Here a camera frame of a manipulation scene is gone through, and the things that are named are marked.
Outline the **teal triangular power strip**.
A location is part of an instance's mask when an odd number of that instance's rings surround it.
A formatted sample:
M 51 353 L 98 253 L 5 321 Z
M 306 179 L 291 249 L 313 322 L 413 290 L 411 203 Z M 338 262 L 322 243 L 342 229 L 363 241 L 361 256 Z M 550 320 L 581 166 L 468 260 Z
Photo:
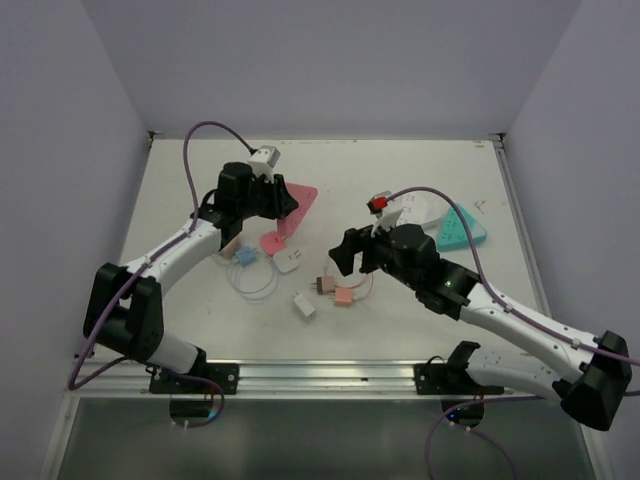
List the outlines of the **teal triangular power strip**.
M 454 251 L 481 245 L 488 232 L 462 205 L 450 207 L 444 215 L 436 237 L 439 251 Z

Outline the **dusty pink plug adapter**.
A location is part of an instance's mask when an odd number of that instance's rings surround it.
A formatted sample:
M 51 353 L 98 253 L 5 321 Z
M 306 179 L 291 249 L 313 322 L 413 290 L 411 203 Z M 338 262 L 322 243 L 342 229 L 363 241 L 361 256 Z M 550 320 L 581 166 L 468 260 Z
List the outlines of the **dusty pink plug adapter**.
M 316 277 L 310 286 L 318 295 L 331 295 L 336 290 L 336 279 L 332 275 L 321 275 Z

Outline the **white power strip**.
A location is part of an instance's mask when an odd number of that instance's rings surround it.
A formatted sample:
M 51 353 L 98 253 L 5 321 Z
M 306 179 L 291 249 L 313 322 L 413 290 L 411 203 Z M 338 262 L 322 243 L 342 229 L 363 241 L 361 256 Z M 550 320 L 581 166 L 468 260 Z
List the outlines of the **white power strip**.
M 403 195 L 399 198 L 402 213 L 396 225 L 420 225 L 423 230 L 436 227 L 441 220 L 442 210 L 437 203 L 429 201 L 420 192 Z

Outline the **white plug adapter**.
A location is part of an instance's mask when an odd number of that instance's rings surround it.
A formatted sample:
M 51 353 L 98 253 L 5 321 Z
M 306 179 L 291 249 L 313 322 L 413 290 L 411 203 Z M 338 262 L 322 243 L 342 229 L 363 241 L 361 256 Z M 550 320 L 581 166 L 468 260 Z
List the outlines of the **white plug adapter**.
M 277 270 L 285 275 L 298 269 L 300 266 L 301 252 L 297 249 L 285 248 L 275 253 L 272 257 Z

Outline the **white charger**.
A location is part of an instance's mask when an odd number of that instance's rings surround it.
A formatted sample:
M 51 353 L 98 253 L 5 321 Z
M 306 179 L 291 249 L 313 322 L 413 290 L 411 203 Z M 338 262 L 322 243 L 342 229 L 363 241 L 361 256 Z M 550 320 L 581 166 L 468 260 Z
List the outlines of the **white charger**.
M 305 320 L 313 319 L 317 313 L 314 305 L 302 293 L 295 292 L 292 296 L 292 302 L 297 312 Z

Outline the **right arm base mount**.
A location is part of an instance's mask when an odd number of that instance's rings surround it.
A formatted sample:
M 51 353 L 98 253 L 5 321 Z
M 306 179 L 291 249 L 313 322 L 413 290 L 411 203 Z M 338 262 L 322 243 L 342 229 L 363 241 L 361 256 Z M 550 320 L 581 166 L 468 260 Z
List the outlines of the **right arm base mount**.
M 413 379 L 418 395 L 475 395 L 482 387 L 467 373 L 467 362 L 455 359 L 443 361 L 431 357 L 413 365 Z

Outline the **pink triangular power strip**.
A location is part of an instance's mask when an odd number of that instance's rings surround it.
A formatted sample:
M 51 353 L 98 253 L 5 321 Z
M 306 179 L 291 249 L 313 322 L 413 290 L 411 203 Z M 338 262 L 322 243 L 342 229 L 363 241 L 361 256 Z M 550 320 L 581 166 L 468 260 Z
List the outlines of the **pink triangular power strip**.
M 291 238 L 315 202 L 318 196 L 318 189 L 291 182 L 287 182 L 286 187 L 290 195 L 298 203 L 298 207 L 286 218 L 277 221 L 277 232 L 283 238 Z

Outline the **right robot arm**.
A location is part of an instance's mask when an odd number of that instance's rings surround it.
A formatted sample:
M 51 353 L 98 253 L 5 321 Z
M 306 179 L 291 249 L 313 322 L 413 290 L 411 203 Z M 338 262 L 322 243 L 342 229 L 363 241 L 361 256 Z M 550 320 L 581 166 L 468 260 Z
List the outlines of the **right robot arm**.
M 509 364 L 496 353 L 461 343 L 445 369 L 451 389 L 500 386 L 556 401 L 573 420 L 610 429 L 632 380 L 629 350 L 620 335 L 570 328 L 496 291 L 478 272 L 443 258 L 422 228 L 406 224 L 388 231 L 351 228 L 330 249 L 343 275 L 381 270 L 411 289 L 435 314 L 484 329 L 529 354 Z

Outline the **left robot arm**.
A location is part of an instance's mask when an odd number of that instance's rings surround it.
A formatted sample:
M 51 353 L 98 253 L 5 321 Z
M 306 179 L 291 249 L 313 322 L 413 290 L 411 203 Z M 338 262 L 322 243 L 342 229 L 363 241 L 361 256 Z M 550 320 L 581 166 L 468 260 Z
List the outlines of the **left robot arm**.
M 194 200 L 186 224 L 154 251 L 126 265 L 106 263 L 95 274 L 83 325 L 83 352 L 108 348 L 128 360 L 172 371 L 185 392 L 208 379 L 205 353 L 164 326 L 164 296 L 205 258 L 226 247 L 246 220 L 286 218 L 298 206 L 280 174 L 230 162 L 217 186 Z

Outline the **beige cube plug adapter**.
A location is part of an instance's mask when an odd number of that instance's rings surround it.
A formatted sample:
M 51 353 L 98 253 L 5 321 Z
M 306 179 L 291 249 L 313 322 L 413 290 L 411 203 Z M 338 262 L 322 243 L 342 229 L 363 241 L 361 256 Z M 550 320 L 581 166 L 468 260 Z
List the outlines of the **beige cube plug adapter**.
M 242 241 L 239 237 L 236 237 L 220 250 L 219 256 L 224 260 L 231 260 L 241 247 Z

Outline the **blue charger plug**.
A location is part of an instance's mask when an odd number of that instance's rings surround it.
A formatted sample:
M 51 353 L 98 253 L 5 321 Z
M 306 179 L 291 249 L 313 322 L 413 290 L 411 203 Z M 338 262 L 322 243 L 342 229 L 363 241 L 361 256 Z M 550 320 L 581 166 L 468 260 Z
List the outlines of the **blue charger plug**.
M 234 257 L 241 268 L 245 268 L 258 260 L 256 250 L 249 246 L 239 248 L 234 253 Z

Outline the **peach plug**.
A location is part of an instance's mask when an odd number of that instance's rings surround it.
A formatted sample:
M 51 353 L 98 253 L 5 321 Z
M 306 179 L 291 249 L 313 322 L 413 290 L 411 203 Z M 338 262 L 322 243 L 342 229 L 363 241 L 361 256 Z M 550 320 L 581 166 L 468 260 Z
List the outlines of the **peach plug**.
M 334 290 L 334 304 L 338 307 L 352 306 L 358 300 L 353 288 L 336 287 Z

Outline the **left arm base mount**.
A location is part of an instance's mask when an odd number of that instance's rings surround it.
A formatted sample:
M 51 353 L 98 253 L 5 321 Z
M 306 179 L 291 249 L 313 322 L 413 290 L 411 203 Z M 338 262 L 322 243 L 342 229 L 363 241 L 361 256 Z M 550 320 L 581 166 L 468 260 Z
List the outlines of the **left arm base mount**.
M 234 362 L 207 360 L 206 353 L 198 348 L 194 366 L 186 376 L 197 380 L 183 380 L 169 374 L 165 369 L 149 365 L 146 372 L 151 374 L 149 391 L 152 394 L 196 395 L 211 393 L 212 388 L 203 379 L 216 383 L 224 394 L 234 395 L 240 378 L 240 365 Z

